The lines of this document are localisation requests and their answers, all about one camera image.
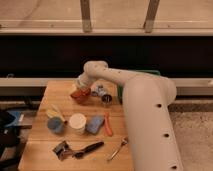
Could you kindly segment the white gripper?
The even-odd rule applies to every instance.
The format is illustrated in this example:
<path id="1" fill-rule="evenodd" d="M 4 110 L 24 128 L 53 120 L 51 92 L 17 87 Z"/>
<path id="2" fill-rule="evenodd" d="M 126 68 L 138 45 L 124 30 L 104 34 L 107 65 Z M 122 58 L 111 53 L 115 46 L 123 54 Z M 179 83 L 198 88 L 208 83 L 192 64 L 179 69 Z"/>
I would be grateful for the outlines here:
<path id="1" fill-rule="evenodd" d="M 77 90 L 77 87 L 79 89 L 82 88 L 88 88 L 92 85 L 92 82 L 90 80 L 90 78 L 85 75 L 85 74 L 81 74 L 77 79 L 76 79 L 76 84 L 72 85 L 72 91 L 71 93 L 75 92 Z"/>

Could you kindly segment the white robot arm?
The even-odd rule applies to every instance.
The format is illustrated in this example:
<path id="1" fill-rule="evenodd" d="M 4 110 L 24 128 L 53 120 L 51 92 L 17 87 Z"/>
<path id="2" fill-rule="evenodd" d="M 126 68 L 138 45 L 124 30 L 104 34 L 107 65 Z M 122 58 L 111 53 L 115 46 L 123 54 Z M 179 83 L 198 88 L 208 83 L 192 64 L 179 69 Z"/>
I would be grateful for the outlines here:
<path id="1" fill-rule="evenodd" d="M 109 68 L 105 61 L 88 61 L 75 84 L 87 88 L 98 79 L 123 87 L 134 171 L 184 171 L 168 111 L 177 95 L 175 83 L 163 76 Z"/>

